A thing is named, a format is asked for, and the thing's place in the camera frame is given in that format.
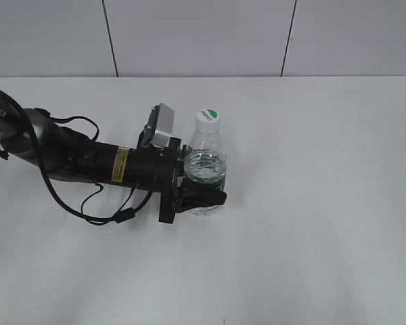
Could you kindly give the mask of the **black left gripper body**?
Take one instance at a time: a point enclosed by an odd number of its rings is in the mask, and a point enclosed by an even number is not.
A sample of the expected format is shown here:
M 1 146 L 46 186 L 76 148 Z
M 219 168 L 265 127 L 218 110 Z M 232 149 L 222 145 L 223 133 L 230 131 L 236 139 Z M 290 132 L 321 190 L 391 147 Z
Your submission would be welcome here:
M 133 208 L 137 214 L 148 203 L 153 193 L 160 194 L 158 221 L 172 223 L 175 219 L 177 179 L 183 174 L 181 140 L 170 138 L 168 146 L 157 148 L 140 137 L 137 148 L 130 153 L 127 163 L 127 184 L 147 192 L 143 201 Z

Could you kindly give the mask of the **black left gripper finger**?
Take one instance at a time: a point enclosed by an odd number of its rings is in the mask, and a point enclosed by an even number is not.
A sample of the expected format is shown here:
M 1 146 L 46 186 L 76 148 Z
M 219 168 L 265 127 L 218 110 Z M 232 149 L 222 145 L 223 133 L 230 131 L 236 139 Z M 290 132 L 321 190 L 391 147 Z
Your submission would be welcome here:
M 183 157 L 183 158 L 187 157 L 189 154 L 192 153 L 192 151 L 193 151 L 193 148 L 192 148 L 191 146 L 184 145 L 184 146 L 182 147 L 182 151 L 181 151 L 182 157 Z
M 227 200 L 224 185 L 224 177 L 214 183 L 198 183 L 184 177 L 178 187 L 175 212 L 183 213 L 193 209 L 208 209 L 224 205 Z

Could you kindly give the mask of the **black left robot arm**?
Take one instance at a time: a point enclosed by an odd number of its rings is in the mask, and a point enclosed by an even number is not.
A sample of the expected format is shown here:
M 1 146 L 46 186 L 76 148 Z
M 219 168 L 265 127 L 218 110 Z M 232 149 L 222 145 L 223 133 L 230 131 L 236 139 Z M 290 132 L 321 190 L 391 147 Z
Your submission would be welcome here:
M 23 108 L 0 90 L 0 157 L 17 156 L 36 165 L 53 199 L 53 181 L 92 183 L 160 195 L 158 220 L 195 208 L 223 205 L 221 184 L 198 183 L 185 174 L 187 148 L 171 135 L 174 111 L 164 104 L 151 109 L 135 148 L 99 142 L 68 127 L 41 108 Z

